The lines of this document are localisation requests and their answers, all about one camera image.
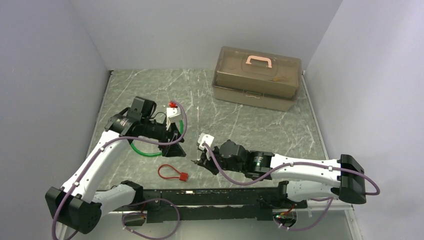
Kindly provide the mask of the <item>red cable lock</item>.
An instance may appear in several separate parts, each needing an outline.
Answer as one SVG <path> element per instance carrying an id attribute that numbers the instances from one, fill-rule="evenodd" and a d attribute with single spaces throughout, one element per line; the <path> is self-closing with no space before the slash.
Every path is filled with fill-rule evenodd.
<path id="1" fill-rule="evenodd" d="M 187 182 L 189 179 L 189 174 L 187 172 L 179 171 L 170 164 L 160 165 L 157 169 L 157 174 L 164 180 L 179 180 L 181 182 Z"/>

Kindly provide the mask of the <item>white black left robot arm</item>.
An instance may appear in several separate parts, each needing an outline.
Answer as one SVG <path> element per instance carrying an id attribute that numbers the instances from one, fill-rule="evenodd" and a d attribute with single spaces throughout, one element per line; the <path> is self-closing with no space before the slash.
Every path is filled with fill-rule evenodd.
<path id="1" fill-rule="evenodd" d="M 185 157 L 181 147 L 187 132 L 188 117 L 184 107 L 172 100 L 165 119 L 154 118 L 157 103 L 135 97 L 131 106 L 113 115 L 106 123 L 96 147 L 78 170 L 61 187 L 51 187 L 45 200 L 52 217 L 51 235 L 57 239 L 57 225 L 75 233 L 88 234 L 100 219 L 123 206 L 139 209 L 145 202 L 144 188 L 130 180 L 99 192 L 98 188 L 117 157 L 132 142 L 158 146 L 163 157 Z"/>

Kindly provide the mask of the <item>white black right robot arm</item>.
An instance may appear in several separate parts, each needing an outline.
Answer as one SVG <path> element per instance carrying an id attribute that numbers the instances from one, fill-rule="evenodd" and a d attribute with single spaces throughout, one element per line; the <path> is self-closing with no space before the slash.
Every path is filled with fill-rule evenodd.
<path id="1" fill-rule="evenodd" d="M 202 155 L 195 162 L 197 165 L 238 186 L 280 181 L 283 187 L 275 194 L 275 200 L 282 208 L 307 199 L 337 198 L 356 205 L 367 201 L 365 171 L 349 154 L 315 160 L 247 150 L 231 140 L 220 147 L 211 147 L 211 143 L 206 137 L 198 140 Z"/>

